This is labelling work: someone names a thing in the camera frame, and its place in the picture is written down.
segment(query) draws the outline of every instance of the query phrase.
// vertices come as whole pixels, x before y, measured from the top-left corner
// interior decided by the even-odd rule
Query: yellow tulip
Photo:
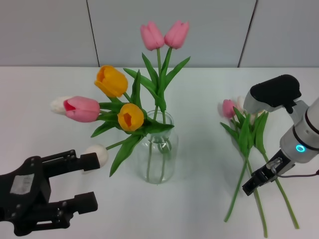
[[[108,97],[121,97],[128,89],[128,80],[113,66],[102,66],[94,84]]]
[[[142,110],[132,103],[122,106],[118,114],[119,124],[125,131],[135,131],[144,123],[144,114]]]

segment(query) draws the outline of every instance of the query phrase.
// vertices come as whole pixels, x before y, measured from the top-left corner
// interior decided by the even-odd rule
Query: robotic hand
[[[285,107],[294,125],[280,139],[280,150],[263,167],[252,173],[242,186],[249,196],[253,191],[277,177],[310,177],[319,175],[281,176],[295,166],[308,163],[319,153],[319,98],[310,106],[296,101],[301,96],[299,82],[290,75],[282,75],[253,86],[244,103],[247,112],[255,114]]]
[[[0,175],[0,222],[14,225],[16,236],[32,231],[68,228],[73,213],[89,213],[98,209],[93,192],[74,199],[49,203],[50,177],[76,170],[100,168],[96,153],[76,157],[75,150],[41,158],[28,158],[12,173]]]

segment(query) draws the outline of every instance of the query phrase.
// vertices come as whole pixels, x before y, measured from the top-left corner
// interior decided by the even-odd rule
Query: white table
[[[57,96],[80,95],[108,101],[93,82],[98,68],[0,67],[0,174],[17,169],[26,158],[47,156],[88,146],[110,145],[126,135],[116,129],[91,139],[100,122],[78,123],[50,112]],[[147,75],[146,69],[141,73]],[[231,137],[220,126],[226,122],[218,112],[224,99],[246,95],[251,86],[281,74],[295,76],[302,99],[311,104],[318,96],[316,68],[197,68],[183,69],[165,93],[167,111],[179,135],[176,172],[162,185],[142,181],[124,162],[112,178],[110,161],[87,175],[80,171],[51,179],[51,201],[73,198],[94,191],[96,212],[78,215],[66,230],[33,232],[26,239],[261,239],[262,224],[253,196],[242,191],[228,223],[223,221],[242,168],[242,158]],[[128,77],[130,86],[133,79]],[[142,104],[154,108],[143,89]],[[279,139],[292,125],[285,110],[271,113],[266,126],[265,147],[271,157]],[[265,164],[253,150],[253,169]],[[319,169],[318,159],[297,165],[289,174],[310,174]],[[269,238],[318,238],[318,178],[282,179],[301,229],[295,230],[285,202],[273,183],[259,189]],[[0,223],[1,238],[13,239],[13,226]]]

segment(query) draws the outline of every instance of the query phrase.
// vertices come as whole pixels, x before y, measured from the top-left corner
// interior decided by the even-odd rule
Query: clear glass vase
[[[155,111],[148,112],[154,118]],[[156,120],[163,123],[158,111]],[[173,118],[165,113],[165,123],[174,125]],[[136,146],[135,157],[138,174],[147,182],[160,184],[170,179],[175,170],[178,136],[172,128],[161,133],[148,134]]]

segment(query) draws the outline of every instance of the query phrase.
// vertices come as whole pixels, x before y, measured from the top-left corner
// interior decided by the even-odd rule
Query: sticker
[[[10,190],[13,194],[27,194],[31,191],[34,174],[16,175]]]

